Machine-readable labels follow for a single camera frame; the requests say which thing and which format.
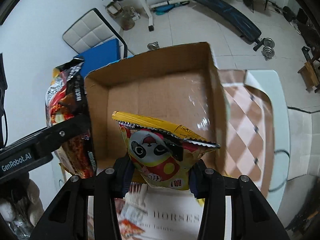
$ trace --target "snack bag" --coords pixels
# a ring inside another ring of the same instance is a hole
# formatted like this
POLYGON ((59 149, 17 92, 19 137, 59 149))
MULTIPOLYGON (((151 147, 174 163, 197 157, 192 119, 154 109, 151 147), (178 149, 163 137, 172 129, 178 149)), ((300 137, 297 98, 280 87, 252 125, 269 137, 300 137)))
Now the snack bag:
MULTIPOLYGON (((77 114, 89 115, 84 80, 80 75, 83 62, 73 59, 53 69, 53 81, 45 97, 48 127, 77 114)), ((69 173, 83 179, 95 175, 97 165, 90 130, 63 143, 55 154, 69 173)))
POLYGON ((135 168, 150 186, 189 189, 188 172, 220 145, 188 128, 160 119, 113 112, 135 168))

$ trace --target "finger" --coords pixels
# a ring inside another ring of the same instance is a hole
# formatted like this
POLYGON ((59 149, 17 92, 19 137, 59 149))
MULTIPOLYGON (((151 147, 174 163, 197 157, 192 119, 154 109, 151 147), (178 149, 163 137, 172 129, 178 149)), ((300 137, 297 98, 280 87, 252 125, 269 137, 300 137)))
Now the finger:
POLYGON ((12 222, 16 217, 13 206, 10 202, 6 201, 4 198, 0 198, 0 214, 3 219, 7 222, 12 222))
POLYGON ((42 202, 38 201, 36 204, 31 203, 28 209, 28 216, 31 224, 35 227, 39 219, 43 215, 44 210, 42 207, 42 202))
POLYGON ((29 182, 27 194, 31 203, 36 204, 39 201, 40 190, 32 179, 29 182))

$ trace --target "screw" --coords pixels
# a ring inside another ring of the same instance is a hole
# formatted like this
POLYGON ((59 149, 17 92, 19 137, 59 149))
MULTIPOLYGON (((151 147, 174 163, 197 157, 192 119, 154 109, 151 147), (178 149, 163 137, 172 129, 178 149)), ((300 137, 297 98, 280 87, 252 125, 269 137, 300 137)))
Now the screw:
POLYGON ((115 170, 113 168, 107 168, 105 170, 106 174, 113 174, 115 172, 115 170))
POLYGON ((214 170, 211 169, 211 168, 206 168, 206 169, 204 170, 204 172, 205 172, 206 174, 208 174, 208 175, 211 175, 211 174, 214 173, 214 170))
POLYGON ((243 182, 248 182, 248 181, 249 181, 249 177, 246 176, 246 175, 242 175, 242 176, 240 177, 240 179, 241 179, 243 182))
POLYGON ((76 181, 79 180, 79 177, 75 175, 75 176, 72 176, 72 177, 70 178, 70 180, 71 180, 71 182, 76 182, 76 181))

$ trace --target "blue object on floor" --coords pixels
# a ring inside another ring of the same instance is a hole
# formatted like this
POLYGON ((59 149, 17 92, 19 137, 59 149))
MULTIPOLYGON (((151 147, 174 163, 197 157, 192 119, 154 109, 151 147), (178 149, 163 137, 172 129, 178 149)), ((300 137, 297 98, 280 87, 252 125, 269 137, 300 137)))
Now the blue object on floor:
POLYGON ((119 40, 113 39, 80 53, 76 57, 84 58, 80 74, 85 76, 93 70, 120 59, 119 40))

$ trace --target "small cardboard box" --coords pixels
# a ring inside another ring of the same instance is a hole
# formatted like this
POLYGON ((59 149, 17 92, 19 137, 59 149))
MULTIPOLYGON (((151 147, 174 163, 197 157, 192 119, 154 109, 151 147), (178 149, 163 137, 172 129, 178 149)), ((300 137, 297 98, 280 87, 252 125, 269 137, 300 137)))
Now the small cardboard box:
MULTIPOLYGON (((99 168, 112 167, 126 154, 114 111, 182 124, 221 145, 207 153, 207 167, 223 171, 226 103, 208 43, 148 51, 90 72, 85 86, 99 168)), ((134 181, 142 182, 141 177, 134 181)))

